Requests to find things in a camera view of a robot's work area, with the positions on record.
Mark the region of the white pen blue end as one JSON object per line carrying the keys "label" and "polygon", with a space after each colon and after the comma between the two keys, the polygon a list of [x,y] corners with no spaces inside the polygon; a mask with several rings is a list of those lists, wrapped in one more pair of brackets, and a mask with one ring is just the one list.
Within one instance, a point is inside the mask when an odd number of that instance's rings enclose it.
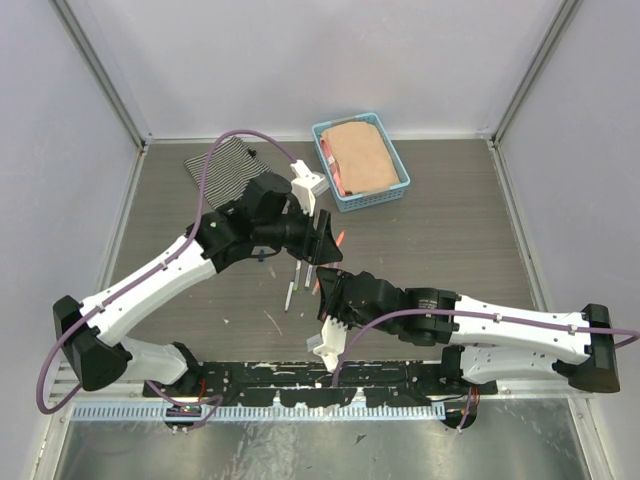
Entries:
{"label": "white pen blue end", "polygon": [[284,311],[288,312],[290,309],[290,305],[291,305],[291,300],[292,300],[292,295],[295,289],[295,282],[292,280],[289,282],[288,285],[288,289],[287,289],[287,294],[285,297],[285,303],[284,303]]}

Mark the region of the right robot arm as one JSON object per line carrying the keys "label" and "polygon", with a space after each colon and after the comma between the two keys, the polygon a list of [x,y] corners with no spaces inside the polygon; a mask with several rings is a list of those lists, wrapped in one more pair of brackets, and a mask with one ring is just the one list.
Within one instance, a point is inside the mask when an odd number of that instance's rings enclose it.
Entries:
{"label": "right robot arm", "polygon": [[308,342],[330,372],[352,347],[347,333],[379,330],[418,347],[442,346],[440,382],[451,394],[497,380],[564,378],[574,389],[617,393],[615,333],[608,309],[517,309],[436,288],[401,289],[362,271],[320,266],[320,334]]}

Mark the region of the white pen lime end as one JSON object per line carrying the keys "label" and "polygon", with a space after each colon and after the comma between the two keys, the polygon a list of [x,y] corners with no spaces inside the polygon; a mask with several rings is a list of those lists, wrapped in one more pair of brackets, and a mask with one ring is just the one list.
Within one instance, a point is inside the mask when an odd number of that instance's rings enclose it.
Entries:
{"label": "white pen lime end", "polygon": [[293,279],[293,291],[297,291],[299,287],[300,274],[301,274],[301,260],[296,261],[295,271],[294,271],[294,279]]}

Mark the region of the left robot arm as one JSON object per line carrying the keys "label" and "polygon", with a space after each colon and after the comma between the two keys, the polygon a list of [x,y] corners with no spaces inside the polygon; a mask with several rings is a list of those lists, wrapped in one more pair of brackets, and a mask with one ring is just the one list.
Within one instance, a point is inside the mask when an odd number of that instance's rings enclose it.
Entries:
{"label": "left robot arm", "polygon": [[101,390],[117,380],[153,381],[181,397],[194,394],[201,367],[181,343],[157,345],[129,332],[191,286],[254,255],[258,247],[287,251],[311,265],[341,260],[331,215],[315,208],[312,175],[251,179],[237,200],[203,214],[163,253],[118,284],[53,306],[56,337],[79,384]]}

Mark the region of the white marker green end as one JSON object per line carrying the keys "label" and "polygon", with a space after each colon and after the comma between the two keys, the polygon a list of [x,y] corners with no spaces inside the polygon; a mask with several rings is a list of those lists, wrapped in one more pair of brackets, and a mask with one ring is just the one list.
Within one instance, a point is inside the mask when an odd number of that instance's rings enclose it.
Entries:
{"label": "white marker green end", "polygon": [[313,265],[309,264],[306,270],[305,280],[304,280],[304,289],[309,290],[311,288],[311,280],[313,275]]}

